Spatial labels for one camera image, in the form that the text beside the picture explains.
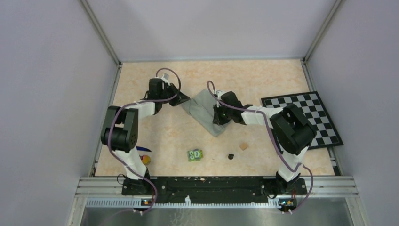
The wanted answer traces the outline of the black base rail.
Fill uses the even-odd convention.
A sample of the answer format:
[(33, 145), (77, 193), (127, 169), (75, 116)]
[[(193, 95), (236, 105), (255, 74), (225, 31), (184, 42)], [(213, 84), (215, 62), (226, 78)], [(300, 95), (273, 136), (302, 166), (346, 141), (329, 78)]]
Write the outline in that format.
[(122, 195), (147, 195), (156, 204), (183, 203), (187, 197), (194, 204), (266, 203), (271, 198), (307, 194), (305, 180), (293, 183), (263, 176), (245, 177), (151, 177), (148, 182), (125, 178)]

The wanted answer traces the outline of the red yellow ball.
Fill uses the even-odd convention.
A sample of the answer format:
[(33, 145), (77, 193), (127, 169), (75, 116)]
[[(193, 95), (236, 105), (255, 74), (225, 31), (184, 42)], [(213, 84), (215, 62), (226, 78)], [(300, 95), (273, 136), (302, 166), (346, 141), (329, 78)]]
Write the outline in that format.
[(142, 155), (141, 161), (144, 165), (148, 165), (151, 163), (151, 158), (148, 155)]

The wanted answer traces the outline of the black white checkerboard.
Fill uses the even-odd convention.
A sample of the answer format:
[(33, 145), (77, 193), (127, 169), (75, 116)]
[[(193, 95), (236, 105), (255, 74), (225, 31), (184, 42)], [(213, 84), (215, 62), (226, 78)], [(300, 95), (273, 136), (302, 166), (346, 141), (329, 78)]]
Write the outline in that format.
[(262, 97), (261, 104), (267, 108), (285, 107), (295, 104), (302, 110), (309, 122), (317, 127), (316, 137), (309, 149), (320, 149), (342, 146), (341, 139), (329, 113), (327, 112), (318, 92), (304, 92), (290, 95)]

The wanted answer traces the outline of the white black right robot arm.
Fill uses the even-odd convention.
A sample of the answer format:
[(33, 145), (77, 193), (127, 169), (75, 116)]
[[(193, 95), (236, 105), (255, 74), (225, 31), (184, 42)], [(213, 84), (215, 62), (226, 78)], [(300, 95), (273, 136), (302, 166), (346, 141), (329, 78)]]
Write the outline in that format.
[(266, 126), (282, 165), (276, 174), (276, 188), (288, 194), (295, 188), (304, 155), (317, 133), (304, 113), (295, 104), (267, 108), (243, 105), (234, 92), (211, 91), (216, 99), (214, 120), (217, 125), (235, 122), (242, 125)]

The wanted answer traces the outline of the small tan wooden block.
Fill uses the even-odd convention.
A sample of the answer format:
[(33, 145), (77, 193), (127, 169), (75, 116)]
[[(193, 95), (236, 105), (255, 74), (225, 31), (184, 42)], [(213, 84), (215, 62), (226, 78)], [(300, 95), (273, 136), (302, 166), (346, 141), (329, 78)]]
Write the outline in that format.
[(247, 143), (241, 143), (239, 147), (240, 147), (240, 149), (242, 151), (244, 151), (244, 150), (246, 150), (248, 148), (248, 144)]

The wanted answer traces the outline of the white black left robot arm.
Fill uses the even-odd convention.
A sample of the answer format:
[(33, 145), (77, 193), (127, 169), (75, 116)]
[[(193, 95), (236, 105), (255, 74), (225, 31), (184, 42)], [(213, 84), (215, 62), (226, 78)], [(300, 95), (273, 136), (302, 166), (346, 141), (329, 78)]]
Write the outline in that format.
[(151, 182), (145, 178), (147, 167), (142, 163), (137, 149), (139, 121), (156, 115), (164, 104), (178, 106), (190, 100), (173, 83), (165, 78), (152, 78), (144, 99), (124, 106), (109, 106), (100, 139), (110, 154), (125, 168), (127, 177), (133, 179), (133, 189), (139, 194), (150, 191)]

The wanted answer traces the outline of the grey-green cloth napkin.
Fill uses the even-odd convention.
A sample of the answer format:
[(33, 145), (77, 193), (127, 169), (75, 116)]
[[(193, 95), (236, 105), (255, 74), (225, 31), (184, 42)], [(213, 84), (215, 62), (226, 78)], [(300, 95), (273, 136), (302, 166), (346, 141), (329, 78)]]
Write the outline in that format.
[(216, 100), (207, 89), (203, 89), (195, 97), (181, 104), (181, 107), (194, 118), (212, 136), (217, 137), (225, 132), (229, 123), (217, 125), (213, 123)]

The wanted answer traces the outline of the aluminium frame rail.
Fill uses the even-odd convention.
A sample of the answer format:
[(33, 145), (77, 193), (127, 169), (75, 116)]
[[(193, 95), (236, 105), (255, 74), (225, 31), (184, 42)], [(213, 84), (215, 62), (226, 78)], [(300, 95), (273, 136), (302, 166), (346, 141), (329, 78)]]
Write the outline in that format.
[(212, 209), (232, 209), (232, 208), (276, 208), (282, 204), (294, 206), (302, 198), (308, 200), (312, 198), (349, 198), (359, 195), (354, 179), (348, 176), (302, 176), (305, 180), (307, 194), (294, 195), (289, 198), (271, 198), (266, 203), (247, 203), (247, 204), (194, 204), (189, 197), (183, 203), (164, 203), (156, 204), (156, 198), (147, 195), (129, 196), (122, 195), (122, 177), (91, 177), (81, 178), (76, 189), (75, 197), (81, 198), (88, 207), (113, 207), (113, 208), (134, 208), (146, 209), (153, 208), (212, 208)]

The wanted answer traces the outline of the green owl toy block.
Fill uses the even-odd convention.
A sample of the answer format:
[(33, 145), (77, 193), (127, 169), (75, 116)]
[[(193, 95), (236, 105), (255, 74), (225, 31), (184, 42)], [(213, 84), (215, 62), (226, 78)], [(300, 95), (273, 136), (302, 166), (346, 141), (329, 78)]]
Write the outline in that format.
[(204, 158), (203, 151), (201, 149), (194, 149), (187, 152), (188, 161), (200, 161)]

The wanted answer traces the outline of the blue pen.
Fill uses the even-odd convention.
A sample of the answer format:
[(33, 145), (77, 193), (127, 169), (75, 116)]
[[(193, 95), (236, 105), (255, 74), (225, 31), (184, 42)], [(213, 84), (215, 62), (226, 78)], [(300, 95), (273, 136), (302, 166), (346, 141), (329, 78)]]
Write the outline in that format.
[(138, 150), (138, 151), (143, 151), (143, 152), (151, 152), (151, 150), (150, 150), (150, 149), (148, 149), (148, 148), (145, 148), (145, 147), (136, 146), (136, 148), (137, 148), (137, 150)]

